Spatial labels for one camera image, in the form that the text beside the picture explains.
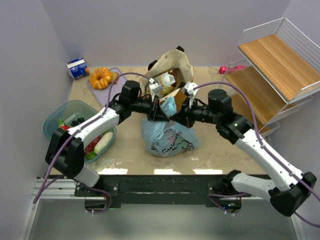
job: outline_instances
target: donut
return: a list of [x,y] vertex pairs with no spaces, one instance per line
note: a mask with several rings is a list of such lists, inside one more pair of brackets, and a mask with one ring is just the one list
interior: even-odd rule
[[106,67],[96,68],[90,76],[89,82],[93,89],[105,89],[119,74],[109,71]]

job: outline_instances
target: plastic container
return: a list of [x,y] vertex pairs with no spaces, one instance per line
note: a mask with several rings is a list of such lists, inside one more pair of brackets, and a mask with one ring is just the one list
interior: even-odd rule
[[[85,104],[83,101],[68,101],[48,117],[48,119],[45,121],[43,125],[43,133],[48,139],[51,139],[54,131],[59,127],[57,122],[59,118],[62,119],[65,125],[70,126],[73,120],[76,121],[78,118],[82,117],[86,121],[92,116],[96,115],[97,113],[98,112],[96,110],[94,110],[89,105]],[[93,159],[88,160],[84,158],[84,163],[88,164],[96,161],[113,144],[113,142],[116,139],[117,130],[115,127],[112,127],[108,130],[108,132],[113,133],[113,136],[109,143]]]

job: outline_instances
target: purple mat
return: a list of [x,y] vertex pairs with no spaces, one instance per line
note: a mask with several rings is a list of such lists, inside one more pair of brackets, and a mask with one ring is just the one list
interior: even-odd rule
[[[110,68],[109,70],[112,72],[118,73],[119,75],[122,74],[122,72],[116,67]],[[126,81],[127,81],[126,77],[121,76],[118,80],[118,83],[113,85],[111,90],[110,101],[117,93],[121,92],[122,86],[125,84]],[[101,107],[104,107],[107,104],[107,100],[109,97],[110,85],[107,86],[105,89],[97,90],[92,88],[89,81],[86,84],[88,85],[88,88],[91,90],[91,92],[93,93],[93,95],[95,96],[99,104],[101,105]]]

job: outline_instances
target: table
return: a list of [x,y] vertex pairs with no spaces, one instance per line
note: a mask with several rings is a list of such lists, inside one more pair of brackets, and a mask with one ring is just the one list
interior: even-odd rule
[[[118,67],[123,73],[136,72],[144,74],[146,67]],[[194,82],[202,84],[221,81],[218,67],[195,67]],[[140,79],[139,76],[127,75],[128,80]],[[89,76],[73,81],[68,100],[81,100],[97,111],[101,106],[87,87]],[[208,101],[208,92],[213,87],[200,89],[198,98]],[[100,174],[227,174],[233,169],[248,174],[265,172],[244,152],[223,139],[214,125],[199,123],[194,125],[201,146],[193,151],[171,157],[157,157],[146,153],[141,135],[140,123],[146,116],[132,113],[131,117],[116,127],[117,135],[113,145],[95,162],[87,164]],[[57,170],[52,175],[61,174]]]

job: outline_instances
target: printed plastic bag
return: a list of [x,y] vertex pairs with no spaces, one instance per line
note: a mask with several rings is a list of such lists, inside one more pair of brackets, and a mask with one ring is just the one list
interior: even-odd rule
[[[177,112],[175,99],[167,98],[161,105],[167,116]],[[141,122],[142,137],[145,150],[159,157],[168,157],[175,154],[191,151],[199,147],[200,140],[193,128],[186,128],[180,123],[148,121]]]

